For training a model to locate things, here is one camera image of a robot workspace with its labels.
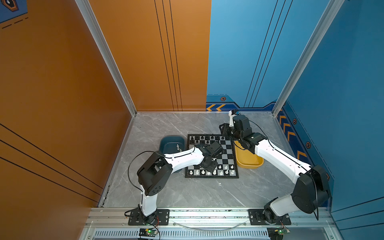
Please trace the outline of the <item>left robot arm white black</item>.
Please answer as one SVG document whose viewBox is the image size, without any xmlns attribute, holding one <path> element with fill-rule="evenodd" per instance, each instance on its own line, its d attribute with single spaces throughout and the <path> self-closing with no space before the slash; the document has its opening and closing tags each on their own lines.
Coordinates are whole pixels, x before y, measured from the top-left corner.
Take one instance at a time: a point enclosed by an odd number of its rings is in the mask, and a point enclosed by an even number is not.
<svg viewBox="0 0 384 240">
<path fill-rule="evenodd" d="M 137 171 L 141 190 L 139 210 L 145 223 L 152 223 L 157 217 L 158 193 L 165 187 L 171 174 L 190 167 L 201 166 L 207 172 L 217 167 L 217 157 L 223 152 L 218 142 L 212 144 L 196 144 L 193 148 L 174 154 L 153 152 Z"/>
</svg>

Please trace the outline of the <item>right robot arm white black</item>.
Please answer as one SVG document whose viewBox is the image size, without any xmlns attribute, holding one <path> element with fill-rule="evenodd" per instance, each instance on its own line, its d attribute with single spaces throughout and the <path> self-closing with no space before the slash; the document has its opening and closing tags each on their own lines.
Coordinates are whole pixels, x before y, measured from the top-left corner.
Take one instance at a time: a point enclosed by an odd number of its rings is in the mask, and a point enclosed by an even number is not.
<svg viewBox="0 0 384 240">
<path fill-rule="evenodd" d="M 219 126 L 221 134 L 241 145 L 241 150 L 263 158 L 284 173 L 295 185 L 291 194 L 277 197 L 264 206 L 264 220 L 269 225 L 293 212 L 319 215 L 318 208 L 331 198 L 326 170 L 311 166 L 276 147 L 263 131 L 255 133 L 251 121 L 236 110 L 229 111 L 230 122 Z"/>
</svg>

